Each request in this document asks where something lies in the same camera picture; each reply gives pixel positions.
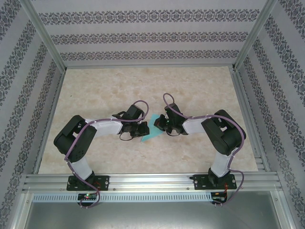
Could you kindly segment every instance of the wire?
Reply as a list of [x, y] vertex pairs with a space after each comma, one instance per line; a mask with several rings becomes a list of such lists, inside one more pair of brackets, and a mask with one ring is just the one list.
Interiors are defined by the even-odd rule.
[[120, 137], [119, 137], [120, 140], [122, 140], [122, 141], [130, 141], [130, 140], [133, 140], [133, 137], [131, 137], [130, 139], [127, 139], [127, 140], [122, 139], [122, 138], [121, 138], [122, 134], [123, 134], [123, 133], [120, 134]]
[[77, 143], [77, 141], [80, 139], [82, 133], [83, 133], [83, 132], [85, 131], [85, 129], [86, 129], [88, 126], [90, 126], [91, 124], [99, 123], [99, 122], [105, 122], [105, 121], [111, 121], [111, 122], [112, 122], [112, 121], [120, 121], [120, 122], [139, 122], [139, 121], [143, 120], [143, 119], [147, 116], [147, 114], [148, 114], [148, 112], [149, 112], [149, 105], [148, 105], [148, 103], [145, 102], [144, 100], [138, 100], [138, 101], [134, 102], [133, 105], [135, 105], [135, 104], [137, 104], [137, 103], [144, 103], [144, 104], [146, 105], [146, 107], [147, 107], [147, 110], [146, 110], [145, 114], [144, 114], [141, 118], [134, 119], [134, 120], [123, 120], [123, 119], [116, 119], [116, 118], [102, 118], [102, 119], [97, 119], [97, 120], [91, 121], [91, 122], [87, 123], [87, 124], [81, 129], [81, 131], [78, 133], [77, 137], [74, 139], [72, 145], [70, 146], [70, 148], [69, 148], [69, 150], [68, 150], [68, 152], [67, 152], [67, 154], [66, 154], [66, 156], [65, 156], [65, 158], [64, 158], [64, 160], [67, 162], [68, 167], [70, 168], [70, 170], [72, 171], [72, 173], [73, 173], [82, 183], [84, 183], [84, 184], [88, 185], [89, 187], [93, 188], [93, 189], [96, 191], [96, 193], [98, 194], [98, 199], [97, 199], [97, 201], [94, 202], [93, 204], [91, 204], [90, 206], [83, 206], [83, 205], [81, 205], [81, 203], [82, 203], [82, 201], [83, 201], [83, 199], [81, 199], [81, 201], [80, 201], [80, 206], [81, 206], [81, 208], [92, 208], [92, 207], [96, 206], [96, 205], [100, 202], [100, 200], [101, 200], [101, 194], [100, 194], [100, 191], [99, 191], [95, 186], [91, 185], [90, 183], [88, 183], [87, 181], [85, 181], [84, 179], [82, 179], [82, 178], [75, 172], [75, 170], [73, 169], [73, 167], [72, 167], [72, 165], [71, 165], [71, 162], [70, 162], [69, 159], [68, 159], [69, 155], [71, 154], [71, 152], [72, 152], [72, 150], [73, 150], [75, 144]]
[[219, 202], [219, 205], [225, 205], [225, 204], [229, 203], [230, 201], [232, 201], [232, 199], [234, 199], [234, 198], [236, 197], [236, 194], [237, 194], [238, 191], [241, 189], [241, 187], [242, 187], [242, 185], [243, 185], [243, 183], [244, 183], [244, 173], [243, 173], [242, 171], [239, 171], [239, 170], [230, 169], [230, 166], [231, 166], [231, 163], [232, 163], [232, 161], [233, 161], [233, 159], [234, 159], [234, 156], [241, 150], [241, 148], [242, 148], [243, 145], [244, 145], [244, 134], [243, 134], [242, 129], [239, 127], [239, 125], [238, 125], [236, 122], [232, 121], [231, 119], [229, 119], [229, 118], [227, 118], [227, 117], [221, 116], [221, 115], [209, 114], [209, 115], [203, 115], [203, 116], [197, 116], [197, 117], [185, 116], [185, 115], [181, 114], [180, 112], [174, 110], [174, 109], [167, 103], [167, 101], [166, 101], [166, 99], [165, 99], [165, 96], [166, 96], [166, 95], [168, 95], [168, 96], [170, 96], [170, 97], [172, 98], [173, 103], [175, 102], [175, 99], [174, 99], [174, 97], [173, 97], [171, 94], [169, 94], [169, 93], [164, 93], [164, 94], [163, 94], [163, 100], [164, 100], [166, 106], [167, 106], [169, 109], [171, 109], [173, 112], [175, 112], [176, 114], [180, 115], [180, 116], [183, 117], [183, 118], [186, 118], [186, 119], [221, 118], [221, 119], [223, 119], [223, 120], [226, 120], [226, 121], [232, 123], [232, 124], [237, 128], [237, 130], [239, 131], [239, 133], [240, 133], [240, 135], [241, 135], [241, 138], [242, 138], [242, 142], [241, 142], [240, 146], [238, 147], [238, 149], [235, 150], [235, 151], [232, 153], [227, 168], [228, 168], [228, 170], [231, 171], [231, 172], [240, 173], [240, 174], [242, 175], [242, 181], [240, 182], [239, 187], [238, 187], [237, 190], [234, 192], [234, 194], [231, 196], [231, 198], [228, 199], [228, 200], [227, 200], [225, 203], [223, 203], [223, 204], [221, 204], [221, 203]]
[[225, 184], [224, 184], [224, 193], [225, 193], [226, 195], [225, 195], [224, 198], [227, 198], [227, 197], [228, 197], [228, 192], [227, 192], [227, 191], [228, 191], [228, 185], [227, 185], [227, 183], [225, 183]]
[[176, 136], [179, 136], [179, 135], [180, 135], [180, 134], [178, 134], [178, 135], [171, 135], [171, 134], [168, 133], [167, 131], [166, 131], [166, 133], [167, 133], [168, 136], [171, 136], [171, 137], [176, 137]]

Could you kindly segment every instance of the blue cloth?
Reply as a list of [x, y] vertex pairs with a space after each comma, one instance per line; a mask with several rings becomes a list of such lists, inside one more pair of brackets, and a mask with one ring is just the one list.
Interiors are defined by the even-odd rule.
[[151, 139], [153, 137], [157, 137], [158, 135], [162, 134], [163, 131], [159, 130], [157, 127], [155, 127], [154, 121], [156, 121], [157, 118], [159, 118], [160, 115], [159, 114], [153, 114], [149, 123], [148, 123], [148, 127], [149, 127], [149, 135], [146, 135], [144, 137], [142, 137], [141, 142], [147, 141], [148, 139]]

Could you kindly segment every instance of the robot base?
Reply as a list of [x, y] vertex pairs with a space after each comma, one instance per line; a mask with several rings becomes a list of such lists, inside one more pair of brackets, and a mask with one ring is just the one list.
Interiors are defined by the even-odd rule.
[[194, 181], [195, 190], [219, 190], [224, 189], [225, 185], [227, 185], [227, 189], [237, 189], [235, 176], [233, 174], [229, 174], [222, 183], [216, 186], [210, 182], [208, 174], [195, 174], [190, 179]]
[[[95, 186], [99, 191], [108, 191], [109, 176], [93, 175], [88, 177], [86, 181]], [[94, 191], [94, 189], [82, 183], [77, 177], [69, 176], [67, 191]]]

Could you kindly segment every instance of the aluminum rail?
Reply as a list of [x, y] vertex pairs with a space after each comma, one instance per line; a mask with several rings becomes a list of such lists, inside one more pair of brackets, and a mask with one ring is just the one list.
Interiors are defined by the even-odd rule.
[[[110, 176], [107, 192], [216, 192], [218, 190], [194, 190], [190, 177], [194, 174], [207, 173], [179, 173], [179, 174], [97, 174]], [[237, 185], [242, 176], [235, 175]], [[280, 191], [277, 172], [244, 172], [245, 179], [240, 191]], [[27, 175], [22, 189], [23, 193], [58, 193], [71, 192], [66, 190], [70, 174], [37, 174]]]

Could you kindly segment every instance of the patterned wallpaper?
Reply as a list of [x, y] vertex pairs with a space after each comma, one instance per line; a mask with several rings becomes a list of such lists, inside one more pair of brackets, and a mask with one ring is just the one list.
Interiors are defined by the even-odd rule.
[[239, 70], [272, 170], [305, 228], [305, 7], [279, 0]]
[[232, 64], [266, 0], [33, 0], [66, 65]]
[[33, 172], [61, 73], [17, 0], [0, 0], [0, 229]]

